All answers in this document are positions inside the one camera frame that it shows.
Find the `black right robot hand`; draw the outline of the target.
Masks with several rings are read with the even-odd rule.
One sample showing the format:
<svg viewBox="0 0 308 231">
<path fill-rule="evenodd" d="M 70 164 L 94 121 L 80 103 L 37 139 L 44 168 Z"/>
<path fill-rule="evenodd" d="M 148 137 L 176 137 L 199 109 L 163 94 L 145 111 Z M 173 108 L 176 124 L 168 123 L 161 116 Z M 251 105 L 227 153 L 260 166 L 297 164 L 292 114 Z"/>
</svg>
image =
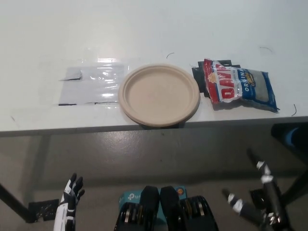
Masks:
<svg viewBox="0 0 308 231">
<path fill-rule="evenodd" d="M 290 231 L 290 221 L 282 201 L 282 194 L 270 168 L 262 158 L 254 154 L 252 149 L 247 149 L 246 153 L 260 173 L 263 186 L 259 191 L 262 207 L 244 201 L 228 189 L 222 189 L 222 194 L 236 214 L 258 227 L 260 231 Z"/>
</svg>

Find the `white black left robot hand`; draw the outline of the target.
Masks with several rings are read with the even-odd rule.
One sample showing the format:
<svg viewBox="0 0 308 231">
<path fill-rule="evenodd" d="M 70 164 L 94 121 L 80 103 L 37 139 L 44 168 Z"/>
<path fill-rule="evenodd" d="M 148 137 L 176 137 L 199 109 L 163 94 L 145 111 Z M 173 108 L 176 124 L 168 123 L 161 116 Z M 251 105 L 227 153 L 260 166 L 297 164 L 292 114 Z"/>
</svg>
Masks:
<svg viewBox="0 0 308 231">
<path fill-rule="evenodd" d="M 74 173 L 67 182 L 56 210 L 54 231 L 75 231 L 77 205 L 84 195 L 83 177 L 77 178 Z"/>
</svg>

